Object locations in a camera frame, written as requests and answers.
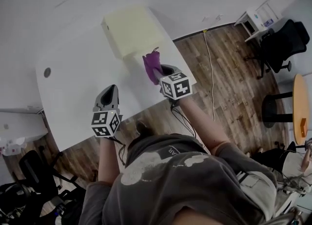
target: white desk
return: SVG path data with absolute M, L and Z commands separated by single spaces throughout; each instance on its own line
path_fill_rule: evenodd
M 152 17 L 165 37 L 159 47 L 161 63 L 177 66 L 196 83 L 176 46 Z M 51 75 L 45 78 L 47 67 Z M 45 115 L 60 151 L 94 135 L 90 123 L 96 96 L 111 84 L 118 86 L 123 120 L 164 100 L 160 86 L 149 81 L 141 56 L 126 61 L 115 58 L 100 23 L 42 58 L 36 73 Z

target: person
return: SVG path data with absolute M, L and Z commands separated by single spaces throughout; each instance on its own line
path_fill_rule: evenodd
M 260 148 L 252 159 L 280 172 L 284 177 L 285 190 L 306 194 L 312 186 L 311 145 L 312 138 L 306 142 L 305 154 L 296 152 L 295 146 L 287 150 L 275 148 L 265 152 Z
M 178 101 L 194 137 L 140 136 L 119 171 L 114 142 L 100 139 L 98 182 L 87 187 L 80 225 L 250 225 L 271 218 L 275 176 L 231 143 L 190 96 Z

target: shirt sleeve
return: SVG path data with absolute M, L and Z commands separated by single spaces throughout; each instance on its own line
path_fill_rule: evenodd
M 225 143 L 221 145 L 215 155 L 225 160 L 235 174 L 238 174 L 240 171 L 258 171 L 265 174 L 277 186 L 275 175 L 265 166 L 247 157 L 235 144 Z
M 102 211 L 111 186 L 105 182 L 91 183 L 87 187 L 79 225 L 101 225 Z

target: purple pouch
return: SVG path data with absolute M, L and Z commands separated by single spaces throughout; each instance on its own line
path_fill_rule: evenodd
M 159 47 L 155 48 L 151 53 L 143 56 L 146 73 L 155 85 L 158 85 L 158 79 L 155 77 L 153 70 L 156 69 L 163 75 L 160 65 L 160 53 L 156 51 L 158 48 Z

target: wooden tabletop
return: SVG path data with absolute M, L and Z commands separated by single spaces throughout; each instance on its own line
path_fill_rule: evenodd
M 293 133 L 297 144 L 301 145 L 305 142 L 306 137 L 301 135 L 301 121 L 306 118 L 309 125 L 309 98 L 307 84 L 300 74 L 297 74 L 293 82 L 293 98 L 292 98 L 292 118 L 293 118 Z

